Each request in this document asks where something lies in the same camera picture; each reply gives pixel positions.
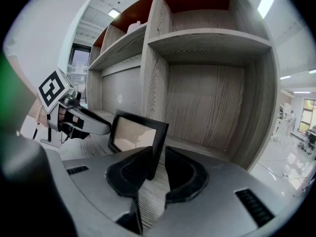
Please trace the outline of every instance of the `black vent grille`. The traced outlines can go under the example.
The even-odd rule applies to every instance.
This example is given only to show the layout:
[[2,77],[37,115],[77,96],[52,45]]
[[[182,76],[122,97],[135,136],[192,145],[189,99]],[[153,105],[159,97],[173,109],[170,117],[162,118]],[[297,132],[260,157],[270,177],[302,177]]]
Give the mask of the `black vent grille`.
[[273,219],[273,214],[249,189],[235,193],[259,227]]
[[79,166],[79,167],[74,167],[74,168],[69,168],[67,169],[67,172],[69,175],[77,174],[79,172],[83,172],[88,170],[89,168],[87,166]]

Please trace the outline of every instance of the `small monitor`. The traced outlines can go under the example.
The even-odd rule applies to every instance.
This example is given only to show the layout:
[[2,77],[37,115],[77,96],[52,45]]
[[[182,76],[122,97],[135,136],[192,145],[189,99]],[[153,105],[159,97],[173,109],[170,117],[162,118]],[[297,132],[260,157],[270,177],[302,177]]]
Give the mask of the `small monitor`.
[[124,152],[134,148],[153,147],[152,170],[147,179],[155,176],[160,154],[167,135],[168,124],[117,110],[112,124],[109,148]]

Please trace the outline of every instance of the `glossy white floor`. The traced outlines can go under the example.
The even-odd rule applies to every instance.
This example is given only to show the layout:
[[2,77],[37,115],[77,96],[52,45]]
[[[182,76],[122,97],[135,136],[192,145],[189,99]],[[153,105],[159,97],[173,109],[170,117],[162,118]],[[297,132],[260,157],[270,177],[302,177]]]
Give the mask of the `glossy white floor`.
[[287,205],[316,165],[316,152],[308,155],[298,148],[297,137],[284,135],[280,142],[270,141],[250,174],[280,195]]

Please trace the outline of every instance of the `ceiling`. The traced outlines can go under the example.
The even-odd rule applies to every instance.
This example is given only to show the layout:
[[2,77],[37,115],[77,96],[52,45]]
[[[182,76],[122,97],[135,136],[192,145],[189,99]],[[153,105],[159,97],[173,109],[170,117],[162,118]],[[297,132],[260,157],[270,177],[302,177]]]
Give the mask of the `ceiling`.
[[[75,43],[92,46],[101,32],[112,22],[107,13],[114,7],[124,11],[138,0],[91,0],[75,35]],[[250,0],[257,8],[261,0]],[[289,0],[275,0],[264,19],[276,47],[279,76],[291,75],[281,81],[288,92],[308,88],[316,92],[316,45],[301,15]]]

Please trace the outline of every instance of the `window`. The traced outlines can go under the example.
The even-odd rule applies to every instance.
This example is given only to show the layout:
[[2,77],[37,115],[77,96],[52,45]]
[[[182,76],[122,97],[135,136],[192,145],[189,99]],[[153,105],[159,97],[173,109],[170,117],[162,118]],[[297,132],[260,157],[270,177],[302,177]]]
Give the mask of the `window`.
[[68,63],[67,77],[74,88],[81,92],[81,105],[86,104],[85,85],[90,51],[88,46],[73,44]]
[[304,99],[303,112],[298,130],[306,133],[306,130],[312,129],[316,125],[316,100]]

